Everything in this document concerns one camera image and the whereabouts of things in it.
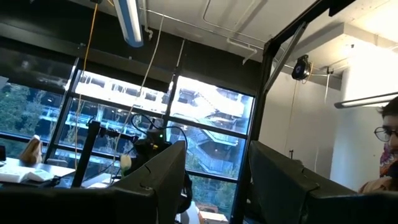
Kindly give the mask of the brown paper bag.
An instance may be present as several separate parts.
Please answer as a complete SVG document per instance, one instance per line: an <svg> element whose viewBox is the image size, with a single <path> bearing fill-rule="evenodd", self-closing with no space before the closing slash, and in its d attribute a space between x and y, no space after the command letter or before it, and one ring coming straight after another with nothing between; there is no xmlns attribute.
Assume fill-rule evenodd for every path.
<svg viewBox="0 0 398 224"><path fill-rule="evenodd" d="M33 135L21 152L19 159L28 164L40 164L42 162L42 141L38 135Z"/></svg>

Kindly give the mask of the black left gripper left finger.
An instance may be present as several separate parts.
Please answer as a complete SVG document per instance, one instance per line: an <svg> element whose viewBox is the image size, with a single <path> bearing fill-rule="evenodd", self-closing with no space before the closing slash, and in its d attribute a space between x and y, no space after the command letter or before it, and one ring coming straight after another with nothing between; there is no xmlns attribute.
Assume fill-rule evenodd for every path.
<svg viewBox="0 0 398 224"><path fill-rule="evenodd" d="M177 141L102 189L2 189L0 224L174 224L185 157Z"/></svg>

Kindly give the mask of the black overhead rig frame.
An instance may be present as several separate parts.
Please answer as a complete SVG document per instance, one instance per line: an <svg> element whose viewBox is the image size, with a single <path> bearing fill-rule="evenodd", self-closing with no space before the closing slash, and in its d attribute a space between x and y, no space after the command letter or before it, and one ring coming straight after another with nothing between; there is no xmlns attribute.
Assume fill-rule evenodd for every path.
<svg viewBox="0 0 398 224"><path fill-rule="evenodd" d="M236 188L233 211L229 224L243 224L248 188L251 182L251 171L249 167L249 147L250 143L259 139L261 130L262 116L266 104L266 98L269 90L279 76L285 62L292 54L293 49L302 37L305 29L313 20L329 11L330 17L339 13L349 6L355 0L316 0L306 10L304 10L296 19L282 29L275 37L264 44L262 67L260 74L260 84L255 95L254 111L250 122L249 137L246 141L246 148L243 155L243 163L239 171L238 184ZM280 58L274 70L271 70L273 59L279 50L281 44L286 40L292 39Z"/></svg>

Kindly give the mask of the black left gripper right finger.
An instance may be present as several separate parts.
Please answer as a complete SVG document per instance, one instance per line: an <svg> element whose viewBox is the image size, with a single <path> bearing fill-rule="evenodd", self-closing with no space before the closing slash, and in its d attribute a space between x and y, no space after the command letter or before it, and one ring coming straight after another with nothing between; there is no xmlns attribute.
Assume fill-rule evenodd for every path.
<svg viewBox="0 0 398 224"><path fill-rule="evenodd" d="M398 224L398 192L360 194L259 141L249 166L251 201L266 224Z"/></svg>

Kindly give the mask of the black stand pole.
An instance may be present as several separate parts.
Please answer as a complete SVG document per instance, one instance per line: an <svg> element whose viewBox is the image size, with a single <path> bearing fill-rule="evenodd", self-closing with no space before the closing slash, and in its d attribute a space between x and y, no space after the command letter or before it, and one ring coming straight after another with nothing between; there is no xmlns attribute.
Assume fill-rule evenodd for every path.
<svg viewBox="0 0 398 224"><path fill-rule="evenodd" d="M73 178L71 187L81 187L97 136L109 136L111 138L117 139L122 138L132 143L135 143L138 140L137 136L129 136L127 134L119 133L113 129L101 127L101 124L98 121L90 122L88 124L88 135L83 146L77 168L75 170L75 176Z"/></svg>

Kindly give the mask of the white ceiling light fixture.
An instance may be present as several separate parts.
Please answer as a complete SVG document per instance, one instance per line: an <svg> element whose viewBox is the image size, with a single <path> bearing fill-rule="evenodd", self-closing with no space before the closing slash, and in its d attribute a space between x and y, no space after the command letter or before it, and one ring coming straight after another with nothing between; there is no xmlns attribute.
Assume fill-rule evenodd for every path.
<svg viewBox="0 0 398 224"><path fill-rule="evenodd" d="M142 47L144 41L137 0L113 0L113 3L124 40L131 47Z"/></svg>
<svg viewBox="0 0 398 224"><path fill-rule="evenodd" d="M361 106L385 106L392 99L398 96L398 92L386 93L382 95L369 96L355 100L337 102L334 104L337 109L354 108Z"/></svg>

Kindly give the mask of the person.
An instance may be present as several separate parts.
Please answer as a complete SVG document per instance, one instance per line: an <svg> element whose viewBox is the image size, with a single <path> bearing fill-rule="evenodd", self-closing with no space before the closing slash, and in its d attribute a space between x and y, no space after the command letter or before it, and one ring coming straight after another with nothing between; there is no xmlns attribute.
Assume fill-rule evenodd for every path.
<svg viewBox="0 0 398 224"><path fill-rule="evenodd" d="M379 178L366 182L358 192L398 192L398 96L383 106L379 113L382 126L374 130L378 140L384 143L380 157Z"/></svg>

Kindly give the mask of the white artificial tulip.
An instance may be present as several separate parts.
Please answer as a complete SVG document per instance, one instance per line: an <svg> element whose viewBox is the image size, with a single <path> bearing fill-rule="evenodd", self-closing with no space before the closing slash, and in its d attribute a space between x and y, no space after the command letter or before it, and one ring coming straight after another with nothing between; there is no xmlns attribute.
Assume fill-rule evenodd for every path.
<svg viewBox="0 0 398 224"><path fill-rule="evenodd" d="M121 175L124 177L125 172L131 168L131 157L129 154L122 154L120 157Z"/></svg>

